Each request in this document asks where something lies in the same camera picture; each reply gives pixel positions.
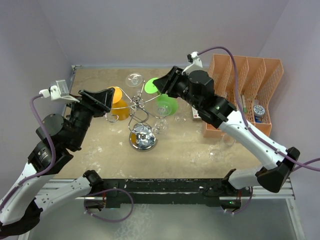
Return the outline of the orange plastic goblet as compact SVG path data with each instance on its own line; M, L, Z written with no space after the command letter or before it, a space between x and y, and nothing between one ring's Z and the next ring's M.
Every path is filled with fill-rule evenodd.
M130 110L128 108L127 102L123 99L122 90L113 86L115 89L113 99L112 99L112 108L110 113L106 115L106 119L110 123L115 123L116 121L124 121L129 117Z

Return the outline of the clear tall glass back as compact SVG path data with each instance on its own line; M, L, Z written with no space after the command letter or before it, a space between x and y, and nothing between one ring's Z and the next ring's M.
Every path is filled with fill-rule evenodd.
M183 112L177 112L174 115L174 119L178 123L185 123L187 121L187 115Z

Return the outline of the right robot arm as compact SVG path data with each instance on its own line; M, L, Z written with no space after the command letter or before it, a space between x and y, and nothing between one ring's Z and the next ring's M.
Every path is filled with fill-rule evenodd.
M153 81L157 90L171 98L181 98L198 111L207 124L223 131L250 151L261 163L247 169L232 169L224 177L222 190L228 196L245 187L261 186L278 193L291 174L300 151L273 141L254 125L245 123L236 106L215 94L214 80L204 70L189 74L174 66L165 76Z

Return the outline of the green plastic goblet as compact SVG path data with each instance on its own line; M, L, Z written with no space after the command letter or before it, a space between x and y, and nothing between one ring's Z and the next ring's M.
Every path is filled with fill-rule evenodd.
M154 98L150 102L153 104L152 111L156 116L166 117L176 113L179 108L179 104L176 98L169 97L167 94L162 94L158 91L157 87L153 84L157 77L149 79L145 86L144 91Z

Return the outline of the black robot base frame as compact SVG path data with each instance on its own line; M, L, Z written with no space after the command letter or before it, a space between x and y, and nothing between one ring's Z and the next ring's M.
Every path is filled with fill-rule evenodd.
M106 208L119 208L133 199L136 205L205 205L237 209L241 206L240 197L249 197L252 193L249 187L237 190L222 178L105 178L103 184L93 187L85 197L100 199L103 190L108 190Z

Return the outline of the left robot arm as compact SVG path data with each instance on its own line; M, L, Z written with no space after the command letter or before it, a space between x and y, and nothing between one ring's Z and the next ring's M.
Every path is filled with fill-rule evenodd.
M0 201L0 237L22 235L33 229L45 215L68 200L86 194L98 196L103 191L103 180L96 171L88 170L71 184L54 193L39 195L50 181L81 150L93 118L103 117L111 111L115 88L98 92L80 90L71 96L67 107L70 114L50 114L40 119L36 134L40 142L27 158L24 169Z

